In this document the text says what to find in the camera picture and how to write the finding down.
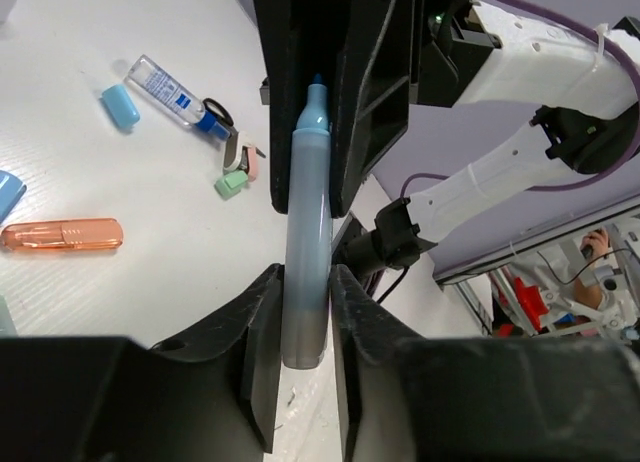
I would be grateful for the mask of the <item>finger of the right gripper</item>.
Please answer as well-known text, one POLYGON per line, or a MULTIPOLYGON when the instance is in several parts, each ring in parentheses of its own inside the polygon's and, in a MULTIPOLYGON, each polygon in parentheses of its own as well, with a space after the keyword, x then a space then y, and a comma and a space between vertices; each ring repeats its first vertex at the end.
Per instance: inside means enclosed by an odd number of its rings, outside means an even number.
POLYGON ((299 30, 293 0, 253 0, 269 88, 270 193, 274 209, 288 211, 291 132, 300 94, 299 30))

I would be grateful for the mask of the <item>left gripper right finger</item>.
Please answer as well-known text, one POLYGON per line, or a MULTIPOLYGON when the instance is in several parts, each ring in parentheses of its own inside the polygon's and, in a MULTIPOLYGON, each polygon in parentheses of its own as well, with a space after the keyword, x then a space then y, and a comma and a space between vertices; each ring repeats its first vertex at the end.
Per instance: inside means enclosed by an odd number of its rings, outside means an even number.
POLYGON ((347 461, 635 461, 639 359, 603 339, 428 339, 330 276, 347 461))

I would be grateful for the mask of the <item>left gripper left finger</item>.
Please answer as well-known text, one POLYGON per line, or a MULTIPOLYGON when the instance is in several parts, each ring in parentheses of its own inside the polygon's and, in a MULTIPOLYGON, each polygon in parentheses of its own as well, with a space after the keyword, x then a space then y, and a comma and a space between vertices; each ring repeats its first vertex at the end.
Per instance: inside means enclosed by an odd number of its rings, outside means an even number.
POLYGON ((1 342, 5 461, 260 461, 274 445, 283 268, 143 347, 119 336, 1 342))

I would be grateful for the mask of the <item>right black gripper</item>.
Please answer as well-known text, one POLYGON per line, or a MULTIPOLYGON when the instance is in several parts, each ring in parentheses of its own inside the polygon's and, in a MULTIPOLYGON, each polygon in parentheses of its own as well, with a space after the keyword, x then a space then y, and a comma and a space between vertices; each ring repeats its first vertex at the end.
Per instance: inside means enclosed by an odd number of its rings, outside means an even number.
POLYGON ((406 132, 409 100, 454 106, 500 48, 476 6, 475 0, 349 1, 331 87, 333 217, 347 214, 363 180, 406 132))

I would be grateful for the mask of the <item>light blue marker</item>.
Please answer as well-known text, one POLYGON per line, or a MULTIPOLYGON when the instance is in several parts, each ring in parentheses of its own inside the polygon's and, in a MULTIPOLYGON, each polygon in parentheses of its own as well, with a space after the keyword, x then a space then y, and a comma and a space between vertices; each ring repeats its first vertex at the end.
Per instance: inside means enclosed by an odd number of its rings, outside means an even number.
POLYGON ((328 327, 328 278, 333 224, 328 89, 321 75, 307 89, 292 132, 281 357, 290 369, 316 368, 328 327))

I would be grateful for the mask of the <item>light blue marker cap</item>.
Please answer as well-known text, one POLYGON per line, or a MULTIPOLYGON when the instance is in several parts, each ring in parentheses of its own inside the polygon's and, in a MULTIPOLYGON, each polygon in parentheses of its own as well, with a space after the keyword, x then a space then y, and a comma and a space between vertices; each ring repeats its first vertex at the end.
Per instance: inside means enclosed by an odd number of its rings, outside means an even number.
POLYGON ((101 101, 119 130, 130 132, 140 121, 140 113, 123 84, 104 90, 101 101))

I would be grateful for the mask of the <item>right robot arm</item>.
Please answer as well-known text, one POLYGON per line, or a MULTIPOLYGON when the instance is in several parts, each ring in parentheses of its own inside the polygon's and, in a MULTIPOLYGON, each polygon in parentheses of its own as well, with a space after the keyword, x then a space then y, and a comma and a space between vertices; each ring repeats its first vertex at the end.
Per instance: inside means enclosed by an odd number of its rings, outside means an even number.
POLYGON ((441 183, 382 209, 337 262, 403 269, 474 216, 574 173, 589 186, 639 150, 639 24, 600 33, 521 0, 253 0, 270 108, 271 199, 287 213, 292 132, 314 76, 328 88, 328 201, 350 209, 413 104, 528 102, 534 116, 441 183))

